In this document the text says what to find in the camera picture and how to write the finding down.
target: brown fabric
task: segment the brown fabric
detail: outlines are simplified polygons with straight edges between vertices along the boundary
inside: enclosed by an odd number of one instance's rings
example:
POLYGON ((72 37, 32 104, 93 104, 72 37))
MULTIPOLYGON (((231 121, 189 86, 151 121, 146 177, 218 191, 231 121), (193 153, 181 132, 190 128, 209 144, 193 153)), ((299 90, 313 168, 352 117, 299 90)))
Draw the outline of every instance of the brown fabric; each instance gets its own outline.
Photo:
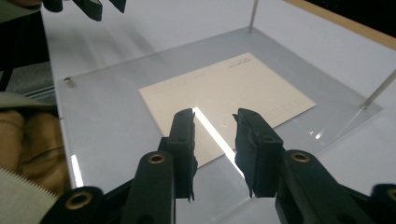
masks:
POLYGON ((0 113, 0 166, 58 195, 70 189, 58 118, 47 112, 0 113))

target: gray floor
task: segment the gray floor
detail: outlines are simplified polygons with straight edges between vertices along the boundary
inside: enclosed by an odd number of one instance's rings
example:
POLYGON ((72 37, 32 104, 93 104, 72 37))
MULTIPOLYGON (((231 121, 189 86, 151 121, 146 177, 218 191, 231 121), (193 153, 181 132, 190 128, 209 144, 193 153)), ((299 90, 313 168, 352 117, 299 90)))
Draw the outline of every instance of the gray floor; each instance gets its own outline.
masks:
POLYGON ((56 104, 50 63, 15 68, 6 91, 25 95, 37 101, 56 104))

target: transparent plastic tray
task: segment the transparent plastic tray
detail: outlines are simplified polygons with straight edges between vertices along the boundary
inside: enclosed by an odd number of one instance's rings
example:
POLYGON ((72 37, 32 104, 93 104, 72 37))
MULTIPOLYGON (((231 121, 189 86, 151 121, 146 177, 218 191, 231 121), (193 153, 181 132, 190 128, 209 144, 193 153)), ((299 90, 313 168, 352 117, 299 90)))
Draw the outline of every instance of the transparent plastic tray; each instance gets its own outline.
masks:
MULTIPOLYGON (((134 177, 144 154, 157 150, 162 134, 139 89, 246 52, 317 103, 275 128, 285 149, 317 154, 381 110, 360 110, 363 96, 260 31, 235 30, 57 83, 74 187, 109 192, 134 177)), ((178 223, 279 222, 274 200, 249 199, 245 180, 225 156, 199 168, 194 191, 195 202, 177 202, 178 223)))

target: metal post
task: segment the metal post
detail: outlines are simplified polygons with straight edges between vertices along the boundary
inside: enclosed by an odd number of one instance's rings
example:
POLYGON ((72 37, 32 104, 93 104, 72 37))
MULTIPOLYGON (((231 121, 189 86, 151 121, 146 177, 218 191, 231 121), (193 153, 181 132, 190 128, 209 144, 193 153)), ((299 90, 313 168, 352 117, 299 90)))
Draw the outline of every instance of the metal post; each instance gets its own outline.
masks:
POLYGON ((248 27, 248 32, 249 33, 253 32, 253 23, 254 23, 254 18, 256 17, 256 11, 257 11, 257 5, 258 4, 259 4, 259 0, 254 0, 253 11, 251 13, 251 18, 250 18, 250 25, 248 27))
POLYGON ((373 103, 373 101, 378 97, 386 88, 387 86, 392 83, 392 81, 396 79, 396 69, 390 74, 390 76, 385 79, 385 81, 376 89, 369 98, 361 105, 362 109, 367 109, 370 104, 373 103))

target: sheet of paper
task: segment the sheet of paper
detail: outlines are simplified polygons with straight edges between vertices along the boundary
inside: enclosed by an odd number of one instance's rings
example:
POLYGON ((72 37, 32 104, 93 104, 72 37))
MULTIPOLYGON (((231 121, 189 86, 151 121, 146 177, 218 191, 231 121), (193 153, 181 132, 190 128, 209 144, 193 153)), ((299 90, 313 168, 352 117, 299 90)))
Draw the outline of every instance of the sheet of paper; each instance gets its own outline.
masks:
POLYGON ((238 108, 260 113, 274 128, 315 105, 250 53, 147 86, 140 94, 163 136, 169 135, 176 112, 199 108, 209 122, 194 120, 199 166, 224 154, 221 142, 234 148, 238 108), (214 139, 208 125, 222 139, 214 139))

